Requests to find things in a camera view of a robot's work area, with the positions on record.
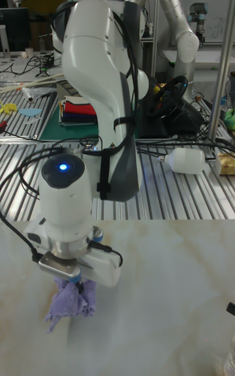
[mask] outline cardboard box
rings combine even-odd
[[[235,159],[226,153],[216,156],[215,168],[219,174],[235,175]]]

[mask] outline purple cloth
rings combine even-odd
[[[62,317],[92,317],[96,308],[96,282],[83,279],[84,290],[80,294],[74,283],[69,283],[59,277],[54,277],[59,292],[53,296],[50,310],[45,318],[52,322],[51,332]]]

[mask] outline steering wheel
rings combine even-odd
[[[149,99],[147,116],[157,119],[169,114],[172,109],[177,107],[187,85],[188,81],[184,76],[171,79],[155,96]]]

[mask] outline aluminum profile table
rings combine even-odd
[[[18,107],[26,107],[22,92],[3,95],[3,102],[13,101]],[[55,96],[41,98],[37,108],[42,108],[41,119],[32,125],[25,124],[23,116],[13,114],[8,121],[8,130],[22,136],[38,136],[57,106]],[[222,126],[218,136],[228,138]],[[51,143],[32,143],[13,136],[0,136],[0,177],[3,179],[24,157]],[[65,144],[76,148],[74,142]],[[156,146],[143,146],[157,152]],[[171,148],[161,148],[166,153]],[[173,173],[167,164],[160,163],[151,155],[140,155],[143,181],[138,194],[128,202],[109,202],[93,200],[94,220],[130,220],[130,219],[234,219],[235,218],[235,177],[220,176],[213,161],[207,162],[200,175],[192,176]],[[37,187],[42,161],[30,167],[25,175],[33,187]],[[29,221],[40,210],[37,199],[29,196],[22,188],[20,179],[15,176],[5,186],[0,195],[0,207],[11,221]]]

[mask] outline stack of colored cloths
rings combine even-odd
[[[89,125],[97,123],[92,105],[83,97],[65,97],[59,103],[59,122],[63,125]]]

